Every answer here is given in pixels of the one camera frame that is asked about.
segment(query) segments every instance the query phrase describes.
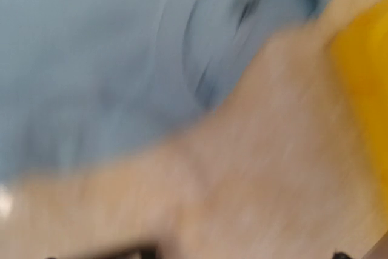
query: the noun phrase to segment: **light blue fabric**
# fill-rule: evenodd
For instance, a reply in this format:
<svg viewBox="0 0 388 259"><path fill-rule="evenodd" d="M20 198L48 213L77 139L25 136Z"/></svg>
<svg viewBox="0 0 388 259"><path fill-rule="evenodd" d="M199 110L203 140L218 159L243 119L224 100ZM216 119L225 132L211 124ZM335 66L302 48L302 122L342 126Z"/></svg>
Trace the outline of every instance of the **light blue fabric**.
<svg viewBox="0 0 388 259"><path fill-rule="evenodd" d="M0 0L0 181L154 143L327 0Z"/></svg>

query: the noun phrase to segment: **yellow object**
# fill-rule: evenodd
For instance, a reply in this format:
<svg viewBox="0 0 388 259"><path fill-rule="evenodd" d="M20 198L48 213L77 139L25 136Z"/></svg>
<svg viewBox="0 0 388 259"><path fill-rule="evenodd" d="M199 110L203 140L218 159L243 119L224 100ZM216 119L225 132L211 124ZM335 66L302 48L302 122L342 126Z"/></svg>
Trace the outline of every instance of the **yellow object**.
<svg viewBox="0 0 388 259"><path fill-rule="evenodd" d="M388 0L339 33L331 53L364 132L388 213Z"/></svg>

